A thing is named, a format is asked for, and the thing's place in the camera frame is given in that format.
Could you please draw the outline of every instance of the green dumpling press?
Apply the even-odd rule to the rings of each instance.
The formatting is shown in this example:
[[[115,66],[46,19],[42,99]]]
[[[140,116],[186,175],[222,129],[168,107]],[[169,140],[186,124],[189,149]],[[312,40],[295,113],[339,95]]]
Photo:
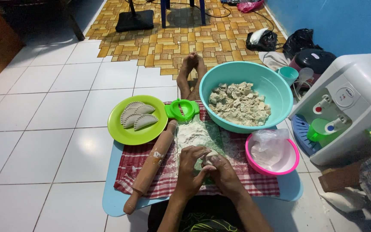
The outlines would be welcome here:
[[[192,119],[195,114],[200,113],[198,103],[179,98],[170,105],[165,105],[164,109],[167,117],[176,119],[177,121],[188,121]]]

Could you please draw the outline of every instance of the pink bowl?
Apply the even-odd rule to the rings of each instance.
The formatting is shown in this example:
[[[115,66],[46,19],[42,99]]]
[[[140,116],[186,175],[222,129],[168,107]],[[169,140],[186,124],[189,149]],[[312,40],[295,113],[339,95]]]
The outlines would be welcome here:
[[[296,144],[291,139],[287,139],[287,143],[285,144],[284,149],[286,152],[283,154],[281,160],[278,161],[273,166],[271,166],[271,171],[269,171],[256,164],[253,158],[251,157],[250,151],[255,142],[254,140],[251,140],[252,136],[253,135],[250,134],[246,140],[246,158],[250,166],[254,168],[258,173],[266,176],[277,176],[285,175],[296,169],[298,162],[300,160],[300,154],[298,152]]]

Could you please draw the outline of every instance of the teal bowl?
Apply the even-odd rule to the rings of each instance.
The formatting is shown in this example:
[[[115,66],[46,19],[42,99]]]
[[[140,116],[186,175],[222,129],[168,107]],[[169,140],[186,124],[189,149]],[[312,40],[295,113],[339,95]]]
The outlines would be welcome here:
[[[265,103],[271,107],[271,115],[263,126],[237,125],[220,118],[210,110],[209,98],[211,90],[219,83],[240,84],[253,83],[252,89],[265,96]],[[212,68],[201,80],[200,98],[210,118],[220,127],[235,133],[249,134],[255,130],[267,129],[281,123],[293,108],[293,94],[289,85],[275,71],[251,62],[232,61]]]

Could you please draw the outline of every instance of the blue wall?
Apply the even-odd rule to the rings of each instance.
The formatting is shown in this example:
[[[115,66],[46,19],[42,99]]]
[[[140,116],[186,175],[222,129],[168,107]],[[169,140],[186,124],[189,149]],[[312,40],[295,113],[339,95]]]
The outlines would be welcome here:
[[[266,0],[291,35],[314,29],[313,41],[336,56],[371,53],[371,0]]]

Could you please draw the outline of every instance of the rice cooker lid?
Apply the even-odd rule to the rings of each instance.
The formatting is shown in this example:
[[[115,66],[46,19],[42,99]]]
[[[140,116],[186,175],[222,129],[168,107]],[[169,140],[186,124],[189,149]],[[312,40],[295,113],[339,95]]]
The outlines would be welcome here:
[[[294,61],[300,68],[311,68],[315,74],[323,74],[336,58],[331,52],[304,49],[296,54]]]

